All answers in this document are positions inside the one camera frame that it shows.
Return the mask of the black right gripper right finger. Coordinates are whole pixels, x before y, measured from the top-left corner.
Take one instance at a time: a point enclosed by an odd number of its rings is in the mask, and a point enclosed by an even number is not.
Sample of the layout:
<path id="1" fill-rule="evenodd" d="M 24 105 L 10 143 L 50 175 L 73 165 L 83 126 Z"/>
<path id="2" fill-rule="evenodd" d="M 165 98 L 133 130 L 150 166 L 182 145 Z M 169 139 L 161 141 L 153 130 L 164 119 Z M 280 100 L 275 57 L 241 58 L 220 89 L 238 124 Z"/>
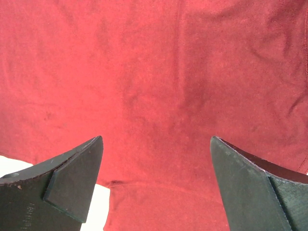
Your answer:
<path id="1" fill-rule="evenodd" d="M 306 231 L 308 177 L 212 137 L 210 153 L 232 231 Z"/>

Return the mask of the dark red t shirt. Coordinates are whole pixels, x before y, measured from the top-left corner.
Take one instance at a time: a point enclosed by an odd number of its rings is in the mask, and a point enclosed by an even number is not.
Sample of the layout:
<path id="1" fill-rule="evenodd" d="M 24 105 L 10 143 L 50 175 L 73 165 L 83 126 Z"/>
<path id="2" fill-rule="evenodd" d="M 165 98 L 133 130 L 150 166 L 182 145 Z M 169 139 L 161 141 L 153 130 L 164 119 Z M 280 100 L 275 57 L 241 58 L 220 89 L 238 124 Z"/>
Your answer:
<path id="1" fill-rule="evenodd" d="M 105 230 L 227 231 L 211 137 L 308 171 L 307 1 L 1 1 L 1 155 L 98 135 Z"/>

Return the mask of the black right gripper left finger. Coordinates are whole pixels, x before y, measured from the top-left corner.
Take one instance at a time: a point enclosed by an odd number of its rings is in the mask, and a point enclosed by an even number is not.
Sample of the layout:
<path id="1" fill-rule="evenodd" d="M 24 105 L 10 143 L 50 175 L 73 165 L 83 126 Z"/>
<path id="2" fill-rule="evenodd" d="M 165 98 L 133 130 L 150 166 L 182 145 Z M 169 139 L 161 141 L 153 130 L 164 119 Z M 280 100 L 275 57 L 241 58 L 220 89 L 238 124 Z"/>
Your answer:
<path id="1" fill-rule="evenodd" d="M 103 155 L 94 137 L 0 179 L 2 231 L 78 231 L 86 222 Z"/>

